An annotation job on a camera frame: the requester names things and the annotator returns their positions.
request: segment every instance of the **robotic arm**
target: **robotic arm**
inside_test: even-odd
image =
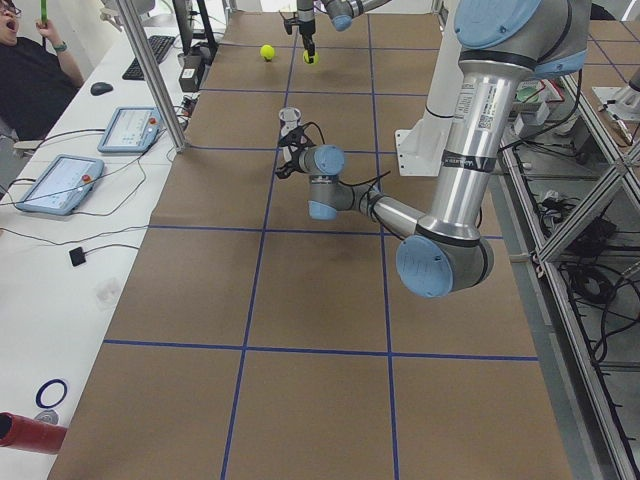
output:
[[[327,10],[333,3],[333,8],[351,5],[324,3]],[[343,152],[314,145],[304,133],[307,125],[299,125],[297,111],[281,112],[285,126],[279,146],[286,148],[287,162],[278,176],[309,176],[312,218],[331,220],[338,211],[356,210],[403,239],[396,267],[412,292],[438,297],[477,285],[491,272],[493,254],[475,220],[518,84],[582,68],[590,6],[590,0],[460,2],[455,31],[463,46],[458,64],[464,80],[428,212],[384,195],[373,184],[341,182]]]

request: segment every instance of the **wristwatch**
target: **wristwatch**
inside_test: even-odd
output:
[[[53,49],[58,52],[66,52],[67,51],[67,44],[65,42],[62,42],[60,45],[54,45]]]

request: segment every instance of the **small black box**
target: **small black box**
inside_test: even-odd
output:
[[[183,92],[197,92],[204,74],[204,62],[200,55],[184,57],[184,66],[180,73],[180,88]]]

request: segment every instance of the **sticker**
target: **sticker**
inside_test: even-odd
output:
[[[473,104],[473,97],[476,94],[475,83],[463,83],[460,88],[460,95],[458,96],[458,104],[456,110],[453,113],[453,121],[462,123],[466,120],[469,112],[471,111],[471,105]]]
[[[493,129],[493,124],[496,118],[496,86],[492,84],[484,84],[484,91],[486,94],[484,95],[484,102],[482,105],[482,111],[480,113],[480,118],[478,119],[477,130],[491,130]]]

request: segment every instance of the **person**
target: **person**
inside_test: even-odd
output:
[[[36,22],[56,54],[18,37],[21,10],[0,0],[0,118],[21,140],[44,138],[84,83],[82,73],[55,24]]]

